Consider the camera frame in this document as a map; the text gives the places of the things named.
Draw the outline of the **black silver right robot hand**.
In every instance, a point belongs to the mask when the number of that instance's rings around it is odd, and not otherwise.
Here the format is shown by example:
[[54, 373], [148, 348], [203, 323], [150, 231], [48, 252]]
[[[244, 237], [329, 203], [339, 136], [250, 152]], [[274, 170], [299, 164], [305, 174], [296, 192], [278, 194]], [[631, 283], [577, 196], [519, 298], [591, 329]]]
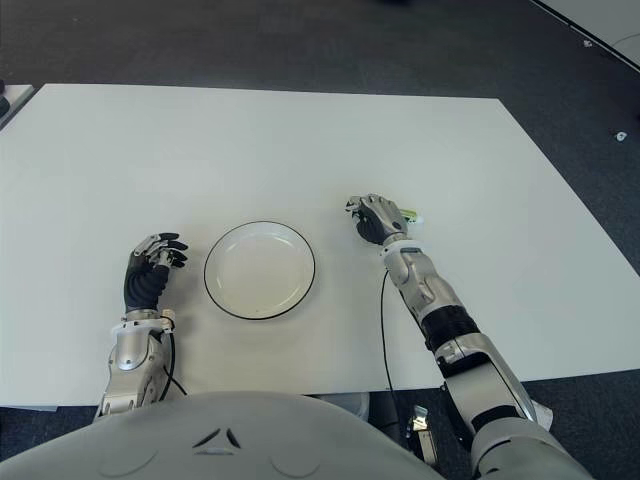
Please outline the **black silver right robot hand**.
[[365, 241], [385, 245], [408, 238], [407, 222], [397, 205], [378, 194], [352, 196], [345, 205], [351, 213], [357, 233]]

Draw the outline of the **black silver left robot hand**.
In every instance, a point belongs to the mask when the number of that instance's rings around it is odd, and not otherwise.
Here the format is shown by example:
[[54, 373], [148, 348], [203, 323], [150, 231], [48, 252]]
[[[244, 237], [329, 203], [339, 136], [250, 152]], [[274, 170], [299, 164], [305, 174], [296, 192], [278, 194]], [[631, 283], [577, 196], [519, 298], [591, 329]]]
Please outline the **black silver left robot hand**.
[[130, 253], [123, 284], [125, 313], [156, 310], [172, 268], [182, 268], [188, 260], [188, 246], [178, 233], [158, 233], [146, 237]]

